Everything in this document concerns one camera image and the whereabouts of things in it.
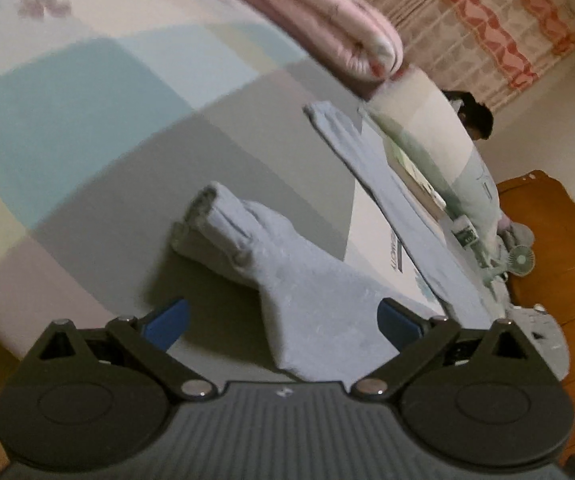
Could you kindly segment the grey sweatpants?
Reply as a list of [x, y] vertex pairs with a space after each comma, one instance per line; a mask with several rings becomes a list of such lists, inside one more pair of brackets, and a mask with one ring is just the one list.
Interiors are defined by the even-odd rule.
[[[422, 218], [368, 137], [329, 102], [308, 104], [305, 113], [379, 206], [448, 314], [465, 328], [488, 328], [497, 318], [511, 321], [511, 307], [491, 310], [481, 285]], [[218, 182], [195, 196], [170, 245], [222, 278], [257, 289], [275, 365], [309, 382], [351, 386], [398, 353], [377, 326], [382, 300], [394, 299], [421, 318], [435, 314], [324, 252], [278, 212], [241, 200]]]

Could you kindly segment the green white tissue pack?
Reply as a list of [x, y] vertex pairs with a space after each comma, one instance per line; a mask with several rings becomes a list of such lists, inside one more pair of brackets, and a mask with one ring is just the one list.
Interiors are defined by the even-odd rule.
[[479, 240], [475, 226], [465, 214], [453, 220], [451, 232], [463, 248], [471, 247]]

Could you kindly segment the grey plush cushion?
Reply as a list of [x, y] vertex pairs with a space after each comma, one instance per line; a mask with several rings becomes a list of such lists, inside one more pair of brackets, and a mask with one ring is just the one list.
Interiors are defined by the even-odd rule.
[[507, 318], [516, 322], [561, 382], [569, 373], [571, 357], [562, 327], [542, 304], [532, 308], [511, 305]]

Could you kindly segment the green handheld fan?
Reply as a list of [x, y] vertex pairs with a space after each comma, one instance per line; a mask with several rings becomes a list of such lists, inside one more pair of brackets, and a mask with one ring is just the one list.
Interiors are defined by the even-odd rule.
[[483, 270], [484, 283], [489, 284], [495, 278], [512, 274], [522, 278], [533, 272], [536, 265], [534, 251], [525, 245], [517, 245], [506, 252], [500, 260], [493, 260], [493, 264]]

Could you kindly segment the grey plush toy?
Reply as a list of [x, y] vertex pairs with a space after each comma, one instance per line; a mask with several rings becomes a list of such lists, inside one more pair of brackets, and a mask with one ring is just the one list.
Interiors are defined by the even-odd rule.
[[519, 222], [510, 222], [505, 228], [500, 229], [499, 236], [508, 252], [519, 246], [532, 248], [535, 241], [534, 232]]

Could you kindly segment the wooden headboard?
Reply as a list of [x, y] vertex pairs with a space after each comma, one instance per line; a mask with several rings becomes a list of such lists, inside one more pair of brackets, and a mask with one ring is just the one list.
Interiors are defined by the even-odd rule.
[[[541, 304], [562, 326], [571, 355], [563, 385], [575, 406], [575, 202], [563, 184], [541, 170], [498, 185], [502, 210], [535, 234], [536, 265], [509, 289], [523, 307]], [[564, 457], [575, 455], [575, 426]]]

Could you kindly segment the green paperback book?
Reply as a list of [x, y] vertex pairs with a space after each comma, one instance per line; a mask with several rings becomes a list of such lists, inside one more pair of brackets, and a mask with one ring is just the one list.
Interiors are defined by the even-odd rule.
[[389, 167], [406, 185], [408, 191], [433, 218], [443, 218], [447, 214], [446, 203], [429, 180], [391, 138], [385, 136], [383, 144]]

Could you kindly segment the patchwork pillow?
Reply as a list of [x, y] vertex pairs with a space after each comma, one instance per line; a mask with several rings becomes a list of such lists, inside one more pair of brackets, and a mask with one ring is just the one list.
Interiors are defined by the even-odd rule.
[[411, 65], [389, 81], [367, 111], [455, 217], [469, 218], [481, 237], [497, 234], [501, 209], [493, 177], [457, 112], [421, 68]]

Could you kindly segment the person behind pillow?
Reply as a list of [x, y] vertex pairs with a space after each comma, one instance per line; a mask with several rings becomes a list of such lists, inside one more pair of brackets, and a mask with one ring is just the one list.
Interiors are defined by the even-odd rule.
[[488, 140], [493, 134], [493, 113], [473, 97], [471, 92], [443, 90], [443, 95], [457, 113], [473, 141]]

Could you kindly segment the patchwork bed sheet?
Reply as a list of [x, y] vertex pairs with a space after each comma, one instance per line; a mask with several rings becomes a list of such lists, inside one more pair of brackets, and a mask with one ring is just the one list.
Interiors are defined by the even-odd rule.
[[185, 297], [175, 358], [214, 382], [289, 378], [257, 292], [170, 245], [211, 182], [445, 313], [311, 125], [317, 101], [388, 165], [361, 100], [242, 0], [0, 0], [0, 343], [21, 357], [56, 318], [96, 327]]

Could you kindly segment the pink patterned curtain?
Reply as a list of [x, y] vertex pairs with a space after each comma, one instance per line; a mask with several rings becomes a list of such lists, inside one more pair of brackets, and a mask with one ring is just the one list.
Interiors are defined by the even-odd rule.
[[575, 52], [568, 0], [367, 0], [394, 25], [406, 61], [441, 89], [500, 110]]

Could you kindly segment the folded pink quilt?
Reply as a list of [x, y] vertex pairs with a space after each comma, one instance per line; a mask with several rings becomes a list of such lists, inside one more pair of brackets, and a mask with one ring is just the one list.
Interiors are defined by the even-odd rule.
[[335, 70], [382, 82], [403, 64], [402, 40], [365, 0], [260, 0], [299, 32]]

